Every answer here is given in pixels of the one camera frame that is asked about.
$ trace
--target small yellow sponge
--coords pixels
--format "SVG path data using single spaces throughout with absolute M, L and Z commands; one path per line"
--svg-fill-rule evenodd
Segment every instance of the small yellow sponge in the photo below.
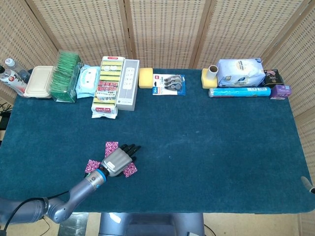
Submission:
M 153 87 L 153 68 L 140 68 L 139 87 L 141 89 L 152 89 Z
M 202 82 L 202 88 L 203 89 L 211 89 L 216 88 L 218 86 L 218 78 L 217 76 L 214 77 L 212 80 L 207 79 L 207 68 L 202 69 L 201 71 L 201 82 Z

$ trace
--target label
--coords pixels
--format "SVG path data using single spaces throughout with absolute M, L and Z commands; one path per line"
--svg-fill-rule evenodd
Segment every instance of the label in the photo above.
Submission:
M 113 163 L 111 163 L 110 161 L 106 163 L 108 165 L 109 168 L 113 169 L 115 168 L 115 165 Z
M 12 88 L 14 91 L 18 93 L 18 95 L 23 96 L 27 84 L 21 79 L 21 77 L 11 70 L 11 74 L 9 77 L 0 79 L 5 85 Z
M 123 89 L 132 89 L 132 82 L 134 77 L 134 68 L 127 67 L 124 77 Z

